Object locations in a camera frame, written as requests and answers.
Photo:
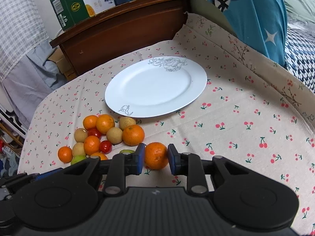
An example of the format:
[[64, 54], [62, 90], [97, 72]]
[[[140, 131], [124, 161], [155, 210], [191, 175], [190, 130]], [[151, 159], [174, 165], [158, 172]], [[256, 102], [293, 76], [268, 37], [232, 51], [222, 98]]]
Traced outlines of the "houndstooth fabric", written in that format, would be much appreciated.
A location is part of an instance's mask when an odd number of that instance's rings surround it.
[[314, 23], [288, 15], [285, 42], [287, 70], [314, 92]]

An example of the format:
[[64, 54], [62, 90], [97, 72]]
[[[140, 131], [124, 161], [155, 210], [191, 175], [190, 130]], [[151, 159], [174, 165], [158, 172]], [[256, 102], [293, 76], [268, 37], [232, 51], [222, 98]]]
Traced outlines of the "white oval plate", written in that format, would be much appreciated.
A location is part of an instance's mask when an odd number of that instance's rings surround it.
[[192, 103], [206, 84], [207, 74], [197, 62], [159, 56], [137, 62], [118, 73], [106, 87], [105, 102], [122, 116], [158, 117]]

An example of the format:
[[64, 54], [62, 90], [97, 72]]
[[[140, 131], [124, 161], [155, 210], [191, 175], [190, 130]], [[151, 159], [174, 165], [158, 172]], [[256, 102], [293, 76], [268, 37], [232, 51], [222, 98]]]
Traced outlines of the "cardboard box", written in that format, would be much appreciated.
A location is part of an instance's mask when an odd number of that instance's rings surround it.
[[77, 78], [77, 74], [75, 73], [73, 66], [68, 62], [60, 48], [55, 49], [48, 57], [48, 60], [56, 64], [59, 71], [66, 77], [68, 81]]

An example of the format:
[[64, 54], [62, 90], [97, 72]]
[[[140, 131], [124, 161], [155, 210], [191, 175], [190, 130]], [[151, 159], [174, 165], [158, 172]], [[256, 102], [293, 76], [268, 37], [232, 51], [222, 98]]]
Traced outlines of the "grey striped cloth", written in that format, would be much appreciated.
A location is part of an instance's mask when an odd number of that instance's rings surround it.
[[49, 60], [54, 51], [45, 40], [24, 55], [1, 83], [9, 104], [27, 128], [38, 105], [67, 83], [56, 63]]

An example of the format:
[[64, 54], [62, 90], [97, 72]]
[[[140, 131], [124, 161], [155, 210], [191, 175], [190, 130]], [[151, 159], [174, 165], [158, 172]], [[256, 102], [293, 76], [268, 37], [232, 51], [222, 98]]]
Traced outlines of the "checkered white fabric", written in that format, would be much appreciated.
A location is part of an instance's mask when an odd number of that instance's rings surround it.
[[34, 0], [1, 0], [1, 81], [48, 38]]

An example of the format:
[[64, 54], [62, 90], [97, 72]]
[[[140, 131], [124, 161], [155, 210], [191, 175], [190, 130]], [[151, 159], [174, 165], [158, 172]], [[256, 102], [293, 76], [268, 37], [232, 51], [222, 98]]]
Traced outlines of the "cherry print tablecloth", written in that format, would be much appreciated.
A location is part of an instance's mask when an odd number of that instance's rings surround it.
[[283, 67], [210, 20], [190, 13], [170, 41], [125, 54], [60, 87], [38, 106], [19, 161], [19, 173], [44, 173], [64, 164], [63, 146], [89, 115], [109, 114], [109, 82], [126, 67], [157, 56], [203, 66], [207, 85], [190, 105], [138, 119], [145, 143], [174, 144], [203, 159], [224, 156], [290, 187], [299, 199], [293, 229], [314, 234], [314, 94]]

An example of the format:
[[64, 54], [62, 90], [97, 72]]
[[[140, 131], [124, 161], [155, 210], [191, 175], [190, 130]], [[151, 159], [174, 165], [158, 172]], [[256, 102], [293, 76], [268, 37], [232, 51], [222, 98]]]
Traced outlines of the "brown wooden cabinet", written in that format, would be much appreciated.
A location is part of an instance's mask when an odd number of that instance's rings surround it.
[[86, 19], [50, 42], [77, 75], [114, 58], [168, 41], [186, 23], [191, 0], [134, 0]]

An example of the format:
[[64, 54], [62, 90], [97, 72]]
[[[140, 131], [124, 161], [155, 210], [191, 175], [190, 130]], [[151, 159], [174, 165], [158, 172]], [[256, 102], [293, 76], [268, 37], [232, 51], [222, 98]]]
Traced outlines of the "blue patterned cushion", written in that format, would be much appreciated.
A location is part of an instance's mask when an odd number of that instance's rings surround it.
[[285, 66], [287, 12], [284, 0], [205, 0], [227, 19], [239, 40]]

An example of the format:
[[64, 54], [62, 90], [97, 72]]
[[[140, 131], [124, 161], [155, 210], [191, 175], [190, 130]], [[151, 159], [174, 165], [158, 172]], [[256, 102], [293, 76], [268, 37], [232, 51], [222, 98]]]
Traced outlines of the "red cherry tomato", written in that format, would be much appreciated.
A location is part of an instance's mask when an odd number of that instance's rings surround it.
[[99, 145], [99, 151], [103, 154], [109, 154], [112, 152], [112, 144], [108, 140], [104, 140]]
[[102, 137], [102, 133], [100, 133], [96, 128], [92, 128], [88, 130], [88, 136], [95, 136], [99, 139]]

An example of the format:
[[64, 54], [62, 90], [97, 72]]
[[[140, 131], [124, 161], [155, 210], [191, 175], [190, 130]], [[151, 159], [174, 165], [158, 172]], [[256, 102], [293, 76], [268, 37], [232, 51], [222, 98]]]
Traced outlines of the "green jujube fruit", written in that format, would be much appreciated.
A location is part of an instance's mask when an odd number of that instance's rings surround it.
[[128, 155], [128, 154], [134, 153], [134, 151], [129, 150], [129, 149], [124, 149], [124, 150], [121, 150], [120, 153], [124, 155]]
[[82, 155], [79, 155], [79, 156], [74, 156], [73, 159], [71, 160], [71, 165], [74, 165], [78, 162], [81, 162], [82, 160], [86, 159], [87, 157], [86, 156], [82, 156]]

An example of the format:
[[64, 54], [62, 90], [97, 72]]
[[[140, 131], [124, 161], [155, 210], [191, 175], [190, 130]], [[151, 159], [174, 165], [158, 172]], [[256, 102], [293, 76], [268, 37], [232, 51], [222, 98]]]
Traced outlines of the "mandarin orange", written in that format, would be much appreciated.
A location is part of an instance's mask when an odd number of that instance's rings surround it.
[[139, 125], [131, 125], [123, 130], [122, 140], [128, 146], [137, 146], [145, 138], [145, 132]]
[[115, 121], [112, 116], [108, 114], [102, 114], [98, 117], [96, 121], [96, 128], [101, 134], [106, 135], [107, 132], [113, 127], [115, 127]]
[[99, 157], [100, 160], [107, 160], [108, 159], [107, 156], [101, 152], [95, 152], [90, 157], [91, 158]]
[[61, 162], [67, 164], [72, 161], [72, 149], [68, 146], [63, 146], [58, 150], [58, 158]]
[[87, 155], [92, 155], [99, 151], [100, 139], [96, 136], [88, 136], [83, 143], [84, 151]]
[[89, 131], [96, 128], [98, 117], [96, 115], [86, 116], [83, 120], [83, 127]]
[[160, 142], [152, 142], [145, 147], [145, 165], [149, 169], [161, 170], [168, 165], [167, 147]]

